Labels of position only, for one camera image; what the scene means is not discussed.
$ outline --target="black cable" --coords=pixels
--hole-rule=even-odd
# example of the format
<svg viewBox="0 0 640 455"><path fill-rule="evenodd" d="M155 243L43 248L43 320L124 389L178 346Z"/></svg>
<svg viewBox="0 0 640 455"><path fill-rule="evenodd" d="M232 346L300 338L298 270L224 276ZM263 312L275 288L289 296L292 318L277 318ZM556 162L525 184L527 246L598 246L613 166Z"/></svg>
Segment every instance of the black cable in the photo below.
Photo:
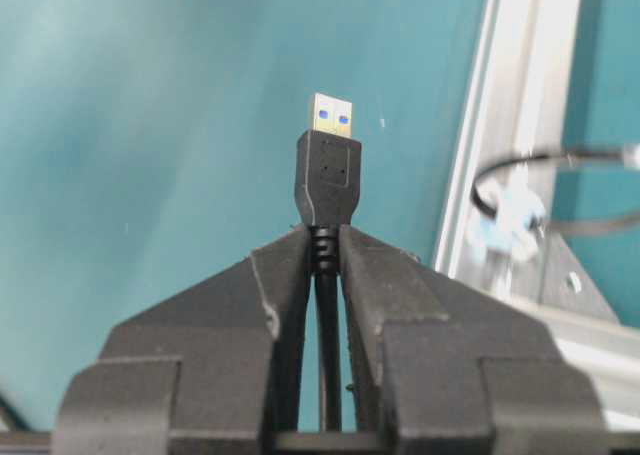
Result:
<svg viewBox="0 0 640 455"><path fill-rule="evenodd" d="M315 276L318 320L318 392L320 431L342 428L338 281L335 273Z"/></svg>
<svg viewBox="0 0 640 455"><path fill-rule="evenodd" d="M637 146L588 149L583 147L538 151L529 156L513 156L497 160L482 168L471 188L471 202L486 217L495 220L498 206L484 200L478 190L479 183L497 170L521 164L549 164L564 170L578 170L587 163L619 164L638 169ZM531 229L553 231L565 236L599 236L640 223L640 210L606 220L533 220Z"/></svg>
<svg viewBox="0 0 640 455"><path fill-rule="evenodd" d="M311 229L318 325L318 413L321 432L337 431L342 426L338 233L337 227Z"/></svg>

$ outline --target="teal wall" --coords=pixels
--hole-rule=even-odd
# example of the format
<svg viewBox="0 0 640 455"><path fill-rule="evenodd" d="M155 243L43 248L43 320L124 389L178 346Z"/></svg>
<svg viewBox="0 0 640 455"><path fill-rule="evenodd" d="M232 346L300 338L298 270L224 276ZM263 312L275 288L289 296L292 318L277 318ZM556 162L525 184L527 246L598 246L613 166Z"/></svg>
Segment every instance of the teal wall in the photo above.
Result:
<svg viewBox="0 0 640 455"><path fill-rule="evenodd" d="M0 0L0 395L50 428L114 323L297 223L315 91L355 104L354 224L429 261L482 2Z"/></svg>
<svg viewBox="0 0 640 455"><path fill-rule="evenodd" d="M640 142L639 21L640 0L582 0L567 144ZM637 172L563 175L555 211L566 218L609 216L638 208L639 195ZM640 229L570 244L621 320L640 327Z"/></svg>

